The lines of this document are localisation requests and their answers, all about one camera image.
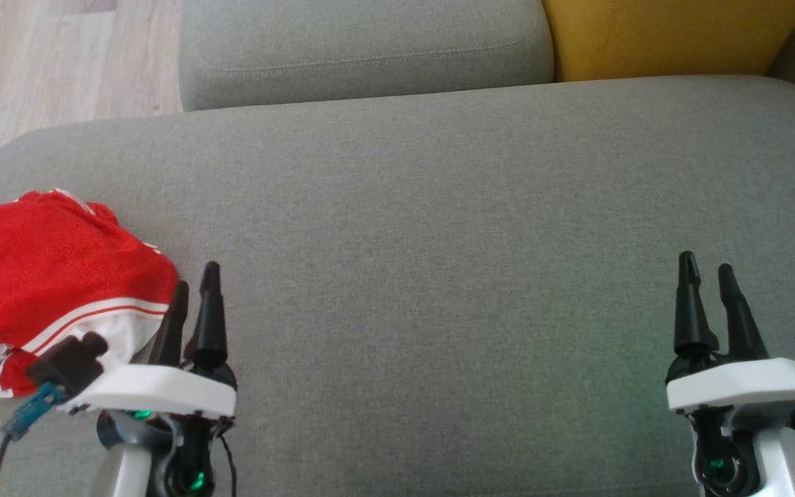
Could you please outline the red basketball jersey number 23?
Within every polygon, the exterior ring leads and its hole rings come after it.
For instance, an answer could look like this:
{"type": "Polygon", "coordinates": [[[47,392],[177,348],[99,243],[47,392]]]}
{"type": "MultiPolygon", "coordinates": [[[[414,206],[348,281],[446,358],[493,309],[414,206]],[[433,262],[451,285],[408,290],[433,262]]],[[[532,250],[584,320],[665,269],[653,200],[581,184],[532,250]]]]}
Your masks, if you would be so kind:
{"type": "Polygon", "coordinates": [[[64,190],[0,204],[0,398],[27,396],[26,368],[66,338],[103,337],[105,370],[160,327],[179,274],[99,202],[64,190]]]}

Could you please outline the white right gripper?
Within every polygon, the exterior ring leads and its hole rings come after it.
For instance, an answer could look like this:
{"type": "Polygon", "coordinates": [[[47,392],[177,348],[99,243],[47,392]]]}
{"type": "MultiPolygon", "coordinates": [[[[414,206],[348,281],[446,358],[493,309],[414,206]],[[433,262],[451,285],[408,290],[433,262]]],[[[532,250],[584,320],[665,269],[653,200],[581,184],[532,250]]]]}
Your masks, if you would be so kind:
{"type": "MultiPolygon", "coordinates": [[[[729,358],[706,371],[669,381],[669,409],[693,411],[701,406],[723,408],[743,404],[795,401],[795,360],[771,358],[755,323],[747,298],[738,285],[731,264],[717,271],[720,302],[725,307],[729,358]]],[[[710,330],[700,298],[700,271],[694,253],[683,251],[678,258],[673,349],[679,358],[719,349],[710,330]]]]}

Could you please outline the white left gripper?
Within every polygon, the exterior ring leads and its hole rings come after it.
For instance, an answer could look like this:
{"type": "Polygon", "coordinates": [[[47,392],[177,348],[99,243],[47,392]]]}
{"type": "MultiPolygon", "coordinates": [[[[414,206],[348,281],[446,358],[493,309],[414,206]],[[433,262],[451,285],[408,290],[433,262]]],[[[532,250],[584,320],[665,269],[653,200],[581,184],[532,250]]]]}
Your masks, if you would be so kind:
{"type": "MultiPolygon", "coordinates": [[[[201,305],[195,331],[186,346],[185,359],[193,370],[214,370],[228,358],[221,266],[215,261],[209,261],[203,269],[199,296],[201,305]]],[[[90,410],[151,410],[164,414],[199,414],[203,418],[234,416],[236,390],[210,378],[173,368],[181,362],[188,299],[188,284],[179,280],[155,334],[149,364],[123,364],[104,371],[59,410],[67,412],[86,406],[90,410]]]]}

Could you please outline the grey sofa seat cushion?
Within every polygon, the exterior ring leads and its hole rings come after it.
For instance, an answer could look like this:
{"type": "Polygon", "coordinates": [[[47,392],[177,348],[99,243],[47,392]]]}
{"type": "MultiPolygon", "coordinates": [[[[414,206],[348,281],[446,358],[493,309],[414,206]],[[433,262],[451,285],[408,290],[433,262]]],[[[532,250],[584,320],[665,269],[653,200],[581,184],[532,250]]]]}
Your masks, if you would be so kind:
{"type": "Polygon", "coordinates": [[[28,133],[0,202],[102,202],[223,271],[239,497],[698,497],[667,409],[678,255],[795,359],[795,86],[662,77],[28,133]]]}

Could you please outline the yellow pillow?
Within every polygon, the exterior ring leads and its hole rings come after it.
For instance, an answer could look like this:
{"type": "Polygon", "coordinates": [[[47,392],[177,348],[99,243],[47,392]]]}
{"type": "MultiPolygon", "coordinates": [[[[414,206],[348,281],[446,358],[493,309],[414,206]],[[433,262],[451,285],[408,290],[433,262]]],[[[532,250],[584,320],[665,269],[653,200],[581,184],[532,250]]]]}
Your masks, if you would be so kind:
{"type": "Polygon", "coordinates": [[[764,75],[795,0],[542,0],[559,81],[764,75]]]}

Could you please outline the grey sofa back cushion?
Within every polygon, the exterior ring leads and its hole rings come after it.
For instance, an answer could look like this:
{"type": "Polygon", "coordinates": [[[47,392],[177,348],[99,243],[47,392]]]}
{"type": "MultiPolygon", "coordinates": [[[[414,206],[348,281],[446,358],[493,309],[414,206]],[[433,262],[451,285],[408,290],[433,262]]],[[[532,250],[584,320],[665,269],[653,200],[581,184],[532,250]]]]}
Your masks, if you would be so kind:
{"type": "Polygon", "coordinates": [[[185,111],[550,83],[542,0],[185,0],[185,111]]]}

